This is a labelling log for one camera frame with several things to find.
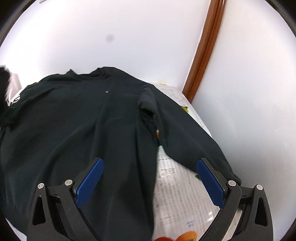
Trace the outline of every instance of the brown wooden trim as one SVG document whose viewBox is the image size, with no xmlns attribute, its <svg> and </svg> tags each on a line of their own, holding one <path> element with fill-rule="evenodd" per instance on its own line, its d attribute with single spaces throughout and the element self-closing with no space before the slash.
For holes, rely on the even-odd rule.
<svg viewBox="0 0 296 241">
<path fill-rule="evenodd" d="M 191 103 L 210 60 L 220 29 L 226 0 L 211 0 L 202 36 L 182 93 Z"/>
</svg>

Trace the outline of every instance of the black sweatshirt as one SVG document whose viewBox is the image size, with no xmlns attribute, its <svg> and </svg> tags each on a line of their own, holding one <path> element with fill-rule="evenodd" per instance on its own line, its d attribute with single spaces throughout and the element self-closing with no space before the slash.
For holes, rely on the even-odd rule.
<svg viewBox="0 0 296 241">
<path fill-rule="evenodd" d="M 38 183 L 61 185 L 95 157 L 104 173 L 82 211 L 102 241 L 151 241 L 159 145 L 192 171 L 205 157 L 241 184 L 217 143 L 178 104 L 116 68 L 47 76 L 21 92 L 0 126 L 0 209 L 25 234 Z"/>
</svg>

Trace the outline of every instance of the newspaper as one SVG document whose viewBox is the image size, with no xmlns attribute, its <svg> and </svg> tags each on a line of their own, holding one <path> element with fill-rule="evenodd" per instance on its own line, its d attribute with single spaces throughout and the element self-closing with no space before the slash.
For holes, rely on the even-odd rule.
<svg viewBox="0 0 296 241">
<path fill-rule="evenodd" d="M 210 135 L 196 111 L 175 87 L 154 84 L 160 91 L 179 105 L 187 106 L 188 113 Z M 219 212 L 196 173 L 185 168 L 166 155 L 160 146 L 157 156 L 157 175 L 154 188 L 154 233 L 152 240 L 167 237 L 175 241 L 196 241 L 208 229 Z M 242 211 L 235 217 L 223 240 L 231 239 Z"/>
</svg>

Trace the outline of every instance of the yellow object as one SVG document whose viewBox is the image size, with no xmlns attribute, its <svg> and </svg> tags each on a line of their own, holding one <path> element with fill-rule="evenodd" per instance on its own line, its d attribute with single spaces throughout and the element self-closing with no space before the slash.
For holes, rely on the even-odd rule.
<svg viewBox="0 0 296 241">
<path fill-rule="evenodd" d="M 181 106 L 181 107 L 182 107 L 183 110 L 185 110 L 188 113 L 188 107 L 187 106 Z"/>
</svg>

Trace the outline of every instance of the white printed logo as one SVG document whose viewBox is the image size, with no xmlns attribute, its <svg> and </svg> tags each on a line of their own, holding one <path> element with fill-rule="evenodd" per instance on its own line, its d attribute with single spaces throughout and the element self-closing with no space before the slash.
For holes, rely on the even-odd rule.
<svg viewBox="0 0 296 241">
<path fill-rule="evenodd" d="M 11 91 L 12 91 L 12 89 L 10 90 L 8 98 L 7 98 L 7 105 L 8 106 L 11 106 L 12 104 L 14 104 L 20 100 L 20 94 L 18 94 L 17 96 L 14 96 L 12 99 L 10 99 L 11 98 Z"/>
</svg>

